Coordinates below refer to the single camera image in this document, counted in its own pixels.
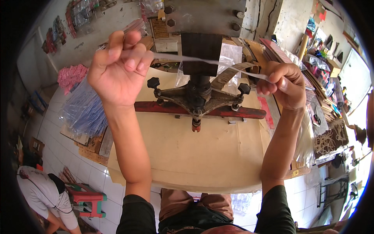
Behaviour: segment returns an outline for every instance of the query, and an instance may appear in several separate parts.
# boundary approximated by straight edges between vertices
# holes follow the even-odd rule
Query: white tiled floor
[[[48,110],[43,116],[37,115],[28,124],[29,135],[41,140],[45,144],[43,150],[43,167],[45,172],[58,173],[66,165],[78,183],[88,183],[95,190],[104,192],[107,201],[102,203],[102,210],[106,212],[105,218],[87,218],[84,220],[104,234],[114,234],[122,214],[122,203],[125,188],[111,181],[107,168],[93,162],[78,153],[78,146],[64,135],[60,134],[62,122],[58,118],[58,111],[62,103],[68,98],[58,88],[52,97]],[[327,168],[312,168],[311,173],[285,181],[287,201],[294,221],[299,227],[308,228],[315,218],[322,212],[317,208],[316,187],[311,181],[327,177]],[[159,223],[160,188],[152,187],[151,204],[156,216],[156,229]],[[245,216],[234,213],[234,224],[240,225],[249,231],[254,231],[257,217],[261,209],[262,194],[257,193],[251,197],[248,212]]]

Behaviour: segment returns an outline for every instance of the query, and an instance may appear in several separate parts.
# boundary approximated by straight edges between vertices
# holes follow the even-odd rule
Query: white t-shirt
[[[33,167],[21,166],[17,174],[22,174],[23,177],[30,179],[23,179],[17,175],[18,185],[28,205],[36,213],[47,219],[48,208],[53,208],[59,202],[56,184],[45,172]]]

